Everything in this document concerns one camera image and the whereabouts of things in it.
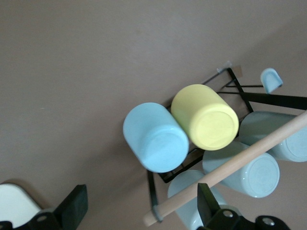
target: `white object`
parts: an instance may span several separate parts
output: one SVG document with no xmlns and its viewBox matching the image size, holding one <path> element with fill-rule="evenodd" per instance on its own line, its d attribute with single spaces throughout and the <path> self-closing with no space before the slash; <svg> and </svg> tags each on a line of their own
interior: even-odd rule
<svg viewBox="0 0 307 230">
<path fill-rule="evenodd" d="M 17 228 L 31 220 L 41 208 L 21 187 L 0 184 L 0 221 L 10 221 Z"/>
<path fill-rule="evenodd" d="M 267 94 L 270 94 L 283 85 L 283 80 L 276 70 L 272 68 L 265 69 L 260 75 L 260 80 Z"/>
<path fill-rule="evenodd" d="M 249 146 L 233 141 L 227 147 L 216 151 L 205 151 L 202 166 L 210 173 Z M 264 153 L 221 181 L 221 184 L 252 197 L 271 194 L 279 182 L 279 167 L 276 160 Z"/>
<path fill-rule="evenodd" d="M 198 170 L 187 170 L 182 172 L 170 183 L 167 196 L 171 197 L 175 195 L 203 176 L 204 174 Z M 226 201 L 216 188 L 211 188 L 211 192 L 219 204 L 226 205 Z M 176 213 L 189 230 L 196 230 L 199 226 L 203 226 L 200 214 L 197 209 L 197 198 L 194 198 L 182 207 L 178 208 Z"/>
<path fill-rule="evenodd" d="M 247 115 L 241 123 L 239 138 L 252 145 L 295 118 L 295 115 L 257 111 Z M 268 151 L 274 158 L 284 161 L 307 161 L 307 127 L 294 133 Z"/>
</svg>

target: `gray surface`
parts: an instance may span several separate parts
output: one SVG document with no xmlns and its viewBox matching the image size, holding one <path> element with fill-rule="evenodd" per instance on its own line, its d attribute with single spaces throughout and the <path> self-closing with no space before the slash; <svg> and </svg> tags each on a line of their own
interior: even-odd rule
<svg viewBox="0 0 307 230">
<path fill-rule="evenodd" d="M 242 83 L 273 67 L 284 80 L 276 93 L 307 96 L 306 9 L 305 0 L 1 1 L 0 182 L 15 179 L 44 206 L 87 184 L 80 229 L 145 229 L 146 174 L 123 138 L 125 115 L 227 60 L 242 66 Z M 249 219 L 304 229 L 306 163 L 280 167 L 269 197 L 221 192 Z M 157 183 L 163 200 L 167 185 Z M 173 213 L 149 229 L 184 227 Z"/>
</svg>

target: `mug rack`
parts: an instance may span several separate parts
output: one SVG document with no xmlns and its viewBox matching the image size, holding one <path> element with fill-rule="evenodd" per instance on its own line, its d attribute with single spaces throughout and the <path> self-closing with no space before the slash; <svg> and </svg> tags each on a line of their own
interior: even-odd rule
<svg viewBox="0 0 307 230">
<path fill-rule="evenodd" d="M 250 93 L 250 92 L 244 92 L 243 88 L 253 88 L 254 85 L 250 86 L 241 86 L 235 73 L 231 68 L 224 68 L 224 69 L 218 69 L 218 72 L 210 77 L 208 80 L 203 82 L 203 85 L 207 85 L 209 82 L 211 82 L 213 79 L 217 78 L 224 72 L 227 72 L 228 76 L 230 77 L 230 81 L 226 83 L 224 86 L 220 88 L 220 90 L 217 93 L 220 94 L 238 94 L 240 95 L 240 98 L 244 102 L 247 113 L 240 117 L 239 120 L 241 121 L 245 116 L 247 116 L 249 113 L 253 112 L 253 108 L 250 105 L 250 102 L 256 102 L 261 104 L 270 104 L 270 105 L 276 105 L 281 107 L 287 107 L 287 108 L 294 108 L 294 109 L 301 109 L 301 110 L 307 110 L 307 97 L 297 97 L 297 96 L 286 96 L 286 95 L 274 95 L 274 94 L 265 94 L 265 93 Z M 224 92 L 221 91 L 224 88 L 237 88 L 237 92 Z M 204 150 L 197 148 L 195 146 L 191 146 L 191 150 L 188 152 L 188 155 L 184 162 L 177 167 L 176 169 L 170 171 L 170 172 L 164 172 L 164 173 L 158 173 L 161 179 L 168 183 L 172 181 L 177 175 L 180 173 L 190 169 L 192 166 L 200 162 L 203 158 Z M 158 198 L 157 193 L 155 189 L 154 184 L 154 176 L 153 172 L 147 171 L 147 179 L 148 179 L 148 186 L 149 186 L 149 195 L 150 195 L 150 203 L 151 203 L 151 209 L 153 212 L 153 215 L 155 216 L 156 220 L 158 222 L 162 222 L 163 218 L 160 216 L 159 212 L 157 211 L 157 205 Z"/>
</svg>

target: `wooden stick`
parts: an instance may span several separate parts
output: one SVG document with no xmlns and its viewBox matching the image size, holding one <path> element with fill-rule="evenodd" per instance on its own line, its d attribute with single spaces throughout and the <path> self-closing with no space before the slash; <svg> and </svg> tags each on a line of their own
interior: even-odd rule
<svg viewBox="0 0 307 230">
<path fill-rule="evenodd" d="M 301 115 L 295 117 L 290 122 L 280 127 L 279 129 L 270 133 L 265 138 L 251 145 L 248 149 L 240 152 L 231 160 L 221 165 L 217 169 L 213 170 L 209 174 L 205 175 L 203 178 L 199 179 L 194 184 L 190 185 L 176 195 L 170 197 L 165 202 L 159 204 L 157 206 L 157 210 L 160 216 L 167 216 L 185 203 L 189 202 L 191 199 L 195 198 L 197 196 L 198 183 L 206 183 L 209 187 L 216 185 L 221 180 L 233 174 L 235 171 L 239 170 L 244 165 L 251 162 L 253 159 L 257 158 L 261 154 L 273 148 L 275 145 L 279 144 L 284 139 L 288 138 L 306 125 L 307 110 L 304 111 Z M 143 221 L 147 227 L 157 222 L 152 211 L 146 213 L 143 218 Z"/>
</svg>

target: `ceramic mug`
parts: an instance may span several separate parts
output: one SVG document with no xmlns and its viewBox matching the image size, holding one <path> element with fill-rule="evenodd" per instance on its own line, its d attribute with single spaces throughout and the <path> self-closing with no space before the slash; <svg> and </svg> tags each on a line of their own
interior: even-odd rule
<svg viewBox="0 0 307 230">
<path fill-rule="evenodd" d="M 204 150 L 227 146 L 238 132 L 234 110 L 205 85 L 180 90 L 172 101 L 171 113 L 192 142 Z"/>
<path fill-rule="evenodd" d="M 170 183 L 167 196 L 171 197 L 177 194 L 181 190 L 198 181 L 203 176 L 204 174 L 198 170 L 187 170 L 182 172 Z M 226 201 L 216 188 L 211 188 L 210 190 L 220 205 L 227 205 Z M 197 198 L 192 199 L 185 205 L 178 208 L 176 213 L 189 230 L 196 230 L 198 227 L 203 226 L 197 209 Z"/>
<path fill-rule="evenodd" d="M 178 167 L 189 151 L 189 140 L 166 108 L 143 103 L 133 108 L 123 125 L 124 137 L 141 164 L 155 173 Z"/>
<path fill-rule="evenodd" d="M 247 115 L 241 123 L 239 138 L 252 145 L 295 118 L 295 115 L 257 111 Z M 297 131 L 268 151 L 275 159 L 307 161 L 307 127 Z"/>
<path fill-rule="evenodd" d="M 210 173 L 248 147 L 248 145 L 233 141 L 223 149 L 205 151 L 202 161 L 205 173 Z M 270 154 L 264 153 L 220 183 L 246 195 L 261 198 L 275 190 L 279 176 L 276 160 Z"/>
</svg>

